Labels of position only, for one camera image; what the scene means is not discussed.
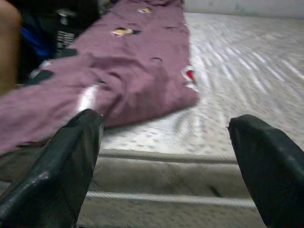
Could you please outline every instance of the blue fabric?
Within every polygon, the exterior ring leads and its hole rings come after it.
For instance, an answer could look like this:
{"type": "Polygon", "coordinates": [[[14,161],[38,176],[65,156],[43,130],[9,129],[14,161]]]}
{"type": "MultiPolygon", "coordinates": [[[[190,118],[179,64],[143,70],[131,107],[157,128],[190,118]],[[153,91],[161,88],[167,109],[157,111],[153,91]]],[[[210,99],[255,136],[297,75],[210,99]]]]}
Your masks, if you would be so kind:
{"type": "Polygon", "coordinates": [[[22,36],[35,51],[39,62],[52,57],[54,51],[50,38],[42,30],[37,18],[33,17],[35,26],[25,24],[22,26],[22,36]]]}

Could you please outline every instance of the mattress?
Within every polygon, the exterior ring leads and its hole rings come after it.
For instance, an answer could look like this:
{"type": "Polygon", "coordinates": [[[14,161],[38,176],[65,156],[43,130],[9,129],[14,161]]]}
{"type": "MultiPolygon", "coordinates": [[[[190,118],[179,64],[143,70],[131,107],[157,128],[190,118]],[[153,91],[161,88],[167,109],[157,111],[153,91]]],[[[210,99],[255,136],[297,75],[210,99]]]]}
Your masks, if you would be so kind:
{"type": "MultiPolygon", "coordinates": [[[[303,20],[185,19],[199,103],[105,130],[80,225],[261,228],[226,129],[230,118],[253,114],[304,148],[303,20]]],[[[0,180],[14,180],[38,155],[26,148],[2,156],[0,180]]]]}

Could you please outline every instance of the white wall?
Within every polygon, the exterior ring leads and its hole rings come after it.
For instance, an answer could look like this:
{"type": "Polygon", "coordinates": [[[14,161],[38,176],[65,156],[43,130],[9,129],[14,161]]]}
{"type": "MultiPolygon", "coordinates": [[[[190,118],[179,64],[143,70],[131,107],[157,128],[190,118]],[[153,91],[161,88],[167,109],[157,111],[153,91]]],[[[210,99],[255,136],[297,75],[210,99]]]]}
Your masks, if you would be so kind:
{"type": "Polygon", "coordinates": [[[304,18],[304,0],[184,0],[186,12],[304,18]]]}

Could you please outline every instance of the purple cloth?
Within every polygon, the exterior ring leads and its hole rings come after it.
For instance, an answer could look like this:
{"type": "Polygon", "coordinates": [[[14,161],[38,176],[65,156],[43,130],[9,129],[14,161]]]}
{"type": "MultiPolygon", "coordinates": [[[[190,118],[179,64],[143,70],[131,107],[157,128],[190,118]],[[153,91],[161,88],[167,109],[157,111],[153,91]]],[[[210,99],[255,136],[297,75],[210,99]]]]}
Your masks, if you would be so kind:
{"type": "Polygon", "coordinates": [[[55,74],[0,99],[0,154],[54,133],[75,113],[85,88],[98,83],[94,109],[117,126],[193,105],[182,0],[121,0],[70,48],[78,55],[43,67],[55,74]],[[138,9],[148,7],[151,13],[138,9]],[[122,27],[141,31],[115,37],[122,27]]]}

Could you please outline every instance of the skin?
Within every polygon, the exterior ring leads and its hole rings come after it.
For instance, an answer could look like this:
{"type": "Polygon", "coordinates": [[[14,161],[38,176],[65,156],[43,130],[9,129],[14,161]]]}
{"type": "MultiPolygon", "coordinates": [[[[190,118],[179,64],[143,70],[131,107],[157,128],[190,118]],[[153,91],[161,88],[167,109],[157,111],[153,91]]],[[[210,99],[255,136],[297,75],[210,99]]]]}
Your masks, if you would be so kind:
{"type": "Polygon", "coordinates": [[[21,15],[0,0],[0,96],[16,88],[21,15]]]}

